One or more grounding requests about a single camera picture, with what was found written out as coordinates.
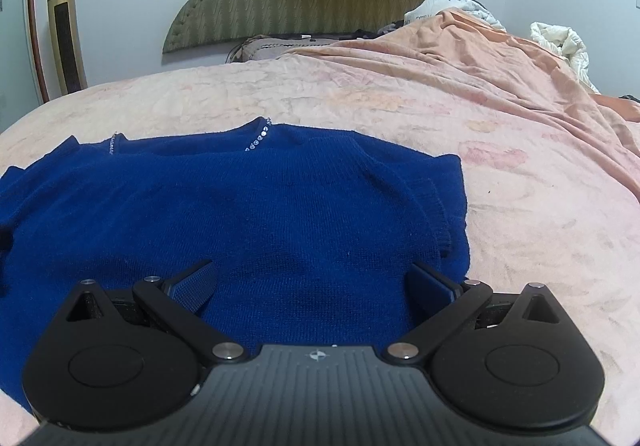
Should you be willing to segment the glass wardrobe door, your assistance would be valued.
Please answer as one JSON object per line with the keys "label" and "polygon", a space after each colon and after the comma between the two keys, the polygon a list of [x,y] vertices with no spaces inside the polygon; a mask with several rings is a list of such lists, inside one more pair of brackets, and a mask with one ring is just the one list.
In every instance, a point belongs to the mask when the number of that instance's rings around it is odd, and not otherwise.
{"label": "glass wardrobe door", "polygon": [[44,77],[36,0],[1,0],[0,12],[1,128],[49,100]]}

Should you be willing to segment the pink bed sheet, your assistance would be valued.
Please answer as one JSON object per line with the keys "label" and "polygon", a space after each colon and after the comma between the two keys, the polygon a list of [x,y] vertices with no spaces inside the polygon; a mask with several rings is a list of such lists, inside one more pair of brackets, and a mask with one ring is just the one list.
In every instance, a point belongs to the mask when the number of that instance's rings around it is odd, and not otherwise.
{"label": "pink bed sheet", "polygon": [[499,291],[548,284],[603,364],[598,431],[616,445],[638,440],[639,127],[591,98],[515,96],[367,50],[347,64],[291,54],[54,100],[2,133],[1,163],[29,166],[69,137],[220,132],[259,116],[459,156],[472,276]]}

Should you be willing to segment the white crumpled quilt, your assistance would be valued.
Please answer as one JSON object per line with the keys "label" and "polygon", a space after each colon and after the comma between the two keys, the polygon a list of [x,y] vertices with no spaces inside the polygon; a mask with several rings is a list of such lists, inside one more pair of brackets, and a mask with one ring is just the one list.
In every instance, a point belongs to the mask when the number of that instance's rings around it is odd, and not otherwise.
{"label": "white crumpled quilt", "polygon": [[583,86],[593,93],[600,93],[590,80],[590,58],[586,44],[574,29],[538,21],[532,22],[529,29],[529,37],[532,41],[561,57],[574,71]]}

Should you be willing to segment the gold tower air conditioner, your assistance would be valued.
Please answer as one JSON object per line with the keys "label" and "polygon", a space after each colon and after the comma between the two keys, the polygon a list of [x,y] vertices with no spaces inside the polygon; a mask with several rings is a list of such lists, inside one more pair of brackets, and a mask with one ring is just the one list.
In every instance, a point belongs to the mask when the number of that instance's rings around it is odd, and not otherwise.
{"label": "gold tower air conditioner", "polygon": [[58,84],[62,95],[87,87],[75,0],[47,0],[49,30]]}

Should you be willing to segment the orange blanket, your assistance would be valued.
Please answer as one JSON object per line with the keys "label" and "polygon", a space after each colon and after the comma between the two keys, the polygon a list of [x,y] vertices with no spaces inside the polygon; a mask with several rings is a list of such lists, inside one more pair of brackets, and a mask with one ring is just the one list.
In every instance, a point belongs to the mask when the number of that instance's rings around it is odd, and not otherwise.
{"label": "orange blanket", "polygon": [[561,58],[460,10],[375,40],[299,48],[296,55],[421,83],[562,133],[610,177],[639,190],[639,109],[593,94]]}

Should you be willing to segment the blue knit sweater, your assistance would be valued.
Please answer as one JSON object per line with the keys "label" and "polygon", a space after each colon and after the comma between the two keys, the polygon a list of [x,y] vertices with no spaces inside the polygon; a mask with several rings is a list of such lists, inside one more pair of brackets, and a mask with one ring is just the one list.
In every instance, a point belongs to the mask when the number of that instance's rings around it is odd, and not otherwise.
{"label": "blue knit sweater", "polygon": [[125,289],[211,260],[204,322],[268,343],[384,348],[407,326],[413,263],[470,267],[460,159],[356,132],[274,124],[64,142],[1,179],[1,387],[73,286]]}

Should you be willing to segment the white pillow behind blanket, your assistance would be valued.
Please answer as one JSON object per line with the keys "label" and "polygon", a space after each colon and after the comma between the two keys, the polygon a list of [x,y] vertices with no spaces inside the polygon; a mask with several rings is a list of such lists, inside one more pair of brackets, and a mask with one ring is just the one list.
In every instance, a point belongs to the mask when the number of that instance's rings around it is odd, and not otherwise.
{"label": "white pillow behind blanket", "polygon": [[461,10],[463,13],[483,21],[491,28],[504,31],[502,23],[482,4],[474,0],[424,0],[414,10],[405,13],[404,24],[434,17],[443,10]]}

